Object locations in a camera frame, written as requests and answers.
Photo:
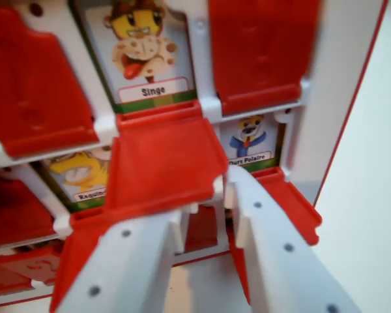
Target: gray dot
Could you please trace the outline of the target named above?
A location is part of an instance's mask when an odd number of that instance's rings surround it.
[[[128,237],[131,234],[130,230],[124,230],[122,231],[122,236],[123,237]]]
[[[198,29],[204,29],[205,22],[202,18],[199,18],[195,21],[195,26],[197,26]]]
[[[284,249],[286,249],[286,251],[288,251],[288,252],[292,252],[292,251],[294,251],[294,246],[291,243],[286,243],[284,245]]]
[[[327,312],[328,313],[339,313],[339,310],[336,305],[328,305]]]
[[[98,287],[98,286],[92,286],[92,287],[90,287],[90,289],[89,289],[89,296],[90,296],[90,297],[96,297],[97,295],[100,294],[100,292],[101,292],[100,287]]]

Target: cartoon character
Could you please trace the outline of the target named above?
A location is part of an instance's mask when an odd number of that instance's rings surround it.
[[[237,157],[247,156],[250,147],[260,144],[267,137],[266,132],[259,132],[262,119],[262,115],[255,115],[239,122],[238,133],[230,140],[230,146],[237,149]]]
[[[80,187],[85,192],[98,185],[107,185],[107,160],[100,160],[87,151],[70,153],[52,158],[49,161],[50,170],[64,176],[63,183]]]
[[[176,63],[178,47],[160,37],[164,8],[154,0],[117,1],[104,25],[119,39],[111,59],[127,80],[144,76],[149,83]]]

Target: red flap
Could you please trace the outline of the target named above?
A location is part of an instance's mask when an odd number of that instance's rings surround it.
[[[214,207],[199,205],[197,214],[191,214],[188,221],[185,252],[191,252],[217,245],[217,220]]]
[[[115,220],[207,200],[227,157],[197,101],[118,118],[104,210]]]
[[[52,216],[25,184],[0,178],[0,245],[54,233]]]
[[[304,240],[309,245],[317,244],[319,236],[317,236],[315,229],[321,224],[321,216],[293,184],[285,181],[281,169],[279,167],[268,168],[256,171],[252,175],[285,211]],[[227,235],[233,263],[239,275],[246,300],[249,302],[249,285],[243,249],[239,249],[235,245],[233,228],[227,229]]]
[[[1,267],[30,279],[50,284],[54,282],[60,253],[52,246],[12,256],[0,257]]]
[[[224,115],[300,97],[319,3],[209,1],[214,84]]]
[[[0,266],[0,295],[32,289],[31,280]]]
[[[0,8],[0,142],[12,157],[97,142],[93,114],[58,39]]]

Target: red plastic door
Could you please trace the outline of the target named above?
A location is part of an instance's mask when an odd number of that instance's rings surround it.
[[[12,157],[97,142],[92,112],[58,39],[0,9],[0,142]]]
[[[224,115],[297,99],[320,0],[210,0],[214,84]]]
[[[54,233],[52,216],[25,184],[0,179],[0,246]]]

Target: white plastic frame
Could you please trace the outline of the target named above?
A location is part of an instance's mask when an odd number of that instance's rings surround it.
[[[199,101],[203,115],[214,125],[218,137],[218,125],[223,121],[293,109],[293,116],[287,121],[280,166],[285,178],[314,203],[361,75],[384,0],[322,0],[320,35],[316,38],[310,73],[301,81],[301,98],[294,103],[225,117],[214,88],[208,1],[164,1],[169,8],[187,16]],[[277,120],[282,118],[279,113],[276,116]]]
[[[44,0],[36,2],[43,8],[43,16],[32,15],[29,12],[28,1],[15,4],[14,8],[28,27],[36,31],[53,33],[58,38],[93,111],[94,131],[99,142],[17,159],[8,156],[0,144],[0,168],[111,145],[113,137],[119,134],[109,98],[72,17],[67,1]]]

